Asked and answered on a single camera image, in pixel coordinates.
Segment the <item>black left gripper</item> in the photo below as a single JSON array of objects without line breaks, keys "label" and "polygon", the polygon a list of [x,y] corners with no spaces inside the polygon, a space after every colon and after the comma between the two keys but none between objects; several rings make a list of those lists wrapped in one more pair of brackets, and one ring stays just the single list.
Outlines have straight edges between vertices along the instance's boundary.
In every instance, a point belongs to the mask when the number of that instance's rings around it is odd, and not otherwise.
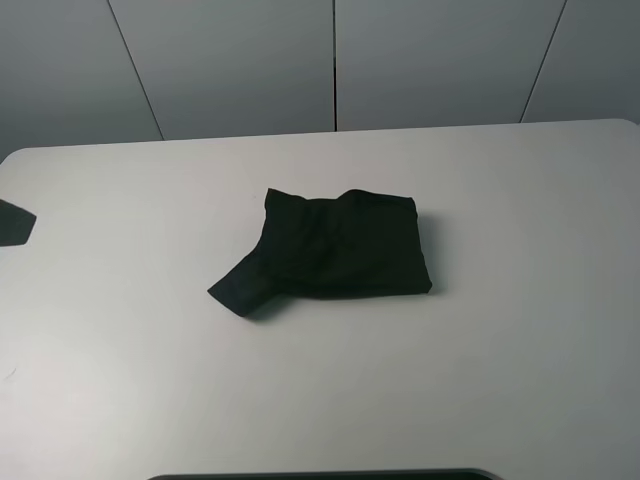
[{"label": "black left gripper", "polygon": [[37,216],[33,213],[0,200],[0,246],[25,245],[36,220]]}]

